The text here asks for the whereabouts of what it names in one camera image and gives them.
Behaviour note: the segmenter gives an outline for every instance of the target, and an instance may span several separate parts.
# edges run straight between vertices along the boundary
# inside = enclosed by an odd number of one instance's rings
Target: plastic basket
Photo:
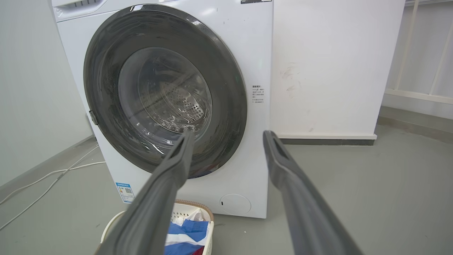
[[[212,252],[212,233],[214,232],[214,215],[211,210],[205,205],[200,203],[195,203],[187,200],[176,200],[173,206],[173,213],[171,215],[171,220],[173,221],[177,217],[186,217],[189,216],[194,210],[200,208],[202,212],[203,219],[209,221],[207,225],[207,239],[206,245],[203,249],[203,255],[211,255]]]

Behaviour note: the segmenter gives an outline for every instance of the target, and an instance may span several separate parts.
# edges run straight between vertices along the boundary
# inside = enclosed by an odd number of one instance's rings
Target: white cable
[[[89,166],[93,166],[93,165],[97,165],[97,164],[103,164],[103,163],[105,163],[105,161],[96,162],[96,163],[91,163],[91,164],[86,164],[86,165],[79,166],[79,167],[74,167],[74,168],[71,168],[70,170],[76,170],[76,169],[79,169],[79,168],[89,167]],[[8,196],[6,196],[6,197],[0,202],[0,205],[3,204],[6,200],[8,200],[8,198],[9,198],[11,195],[13,195],[14,193],[16,193],[16,192],[18,192],[18,191],[21,191],[21,190],[23,190],[23,189],[25,189],[25,188],[30,187],[30,186],[32,186],[32,185],[34,185],[34,184],[36,184],[36,183],[38,183],[38,182],[44,180],[45,178],[47,178],[48,176],[50,176],[50,175],[52,175],[52,174],[54,174],[54,173],[64,172],[64,171],[66,171],[66,169],[50,172],[50,173],[48,173],[46,176],[42,177],[41,179],[39,179],[39,180],[37,180],[37,181],[35,181],[35,182],[33,182],[33,183],[30,183],[30,184],[28,184],[27,186],[23,186],[23,187],[21,187],[21,188],[18,188],[17,190],[11,192]]]
[[[54,185],[55,183],[58,182],[58,180],[61,179],[61,177],[63,177],[63,175],[65,175],[69,170],[71,170],[71,168],[75,165],[77,165],[77,163],[79,163],[82,159],[84,159],[88,154],[90,154],[92,151],[96,150],[96,148],[98,148],[99,145],[96,145],[96,147],[94,147],[94,149],[90,150],[87,154],[85,154],[83,157],[81,157],[79,160],[77,160],[77,162],[75,162],[74,164],[72,164],[72,166],[70,166],[68,169],[66,169],[54,182],[52,182],[52,184],[49,186],[49,188],[40,196],[38,197],[37,200],[35,200],[33,203],[31,203],[29,206],[27,206],[27,208],[25,208],[22,212],[20,212],[18,215],[16,215],[14,218],[12,218],[10,221],[8,221],[6,224],[4,224],[2,227],[0,227],[0,231],[2,229],[4,229],[9,223],[13,222],[15,219],[17,219],[19,216],[21,216],[26,210],[28,210],[32,205],[34,205],[36,202],[38,202],[39,199],[41,199],[41,197],[43,197]]]
[[[106,228],[104,229],[104,232],[101,235],[101,243],[105,240],[107,232],[109,231],[110,226],[112,223],[119,217],[121,216],[125,211],[119,212],[117,215],[113,216],[113,218],[107,223]]]

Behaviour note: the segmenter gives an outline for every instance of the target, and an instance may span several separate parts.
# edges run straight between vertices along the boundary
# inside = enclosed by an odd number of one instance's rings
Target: washing machine
[[[118,198],[133,201],[185,130],[177,198],[266,218],[273,2],[53,0],[61,41]]]

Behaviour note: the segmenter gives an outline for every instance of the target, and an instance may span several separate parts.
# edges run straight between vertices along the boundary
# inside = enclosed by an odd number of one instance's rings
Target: concrete floor
[[[453,144],[378,126],[372,147],[297,146],[304,169],[364,254],[453,253]],[[93,143],[47,164],[69,167]],[[103,161],[96,150],[80,164]],[[34,201],[57,175],[0,206],[0,225]],[[107,167],[70,171],[0,231],[0,254],[93,254],[108,221],[126,208]],[[291,254],[280,193],[269,187],[268,218],[215,215],[213,254]]]

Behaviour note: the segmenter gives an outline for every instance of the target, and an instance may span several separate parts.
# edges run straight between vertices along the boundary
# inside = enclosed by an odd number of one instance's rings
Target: white railing
[[[385,93],[386,94],[390,94],[390,95],[395,95],[395,96],[407,97],[407,98],[416,98],[416,99],[422,99],[422,100],[438,102],[438,103],[453,104],[453,98],[451,98],[451,97],[433,95],[434,89],[438,85],[439,74],[440,74],[440,71],[441,71],[441,69],[443,67],[445,55],[447,54],[447,48],[448,48],[448,45],[450,43],[450,39],[451,39],[452,34],[453,34],[453,20],[452,20],[452,23],[450,25],[450,30],[448,31],[448,35],[447,35],[447,38],[445,40],[445,44],[443,46],[442,55],[440,57],[440,61],[439,61],[439,64],[437,66],[436,74],[434,76],[433,83],[431,84],[431,90],[430,90],[429,94],[413,92],[413,91],[399,90],[400,83],[401,83],[401,77],[402,77],[403,72],[404,72],[407,55],[408,55],[409,49],[410,49],[410,44],[411,44],[411,40],[412,40],[412,33],[414,31],[415,18],[417,16],[417,9],[418,9],[419,3],[420,3],[420,0],[415,0],[414,1],[414,10],[412,11],[412,16],[411,16],[410,25],[409,25],[409,31],[408,31],[408,35],[407,35],[406,42],[405,42],[403,58],[401,60],[400,69],[399,69],[399,72],[398,72],[398,78],[396,80],[396,84],[394,85],[394,88],[386,89]]]

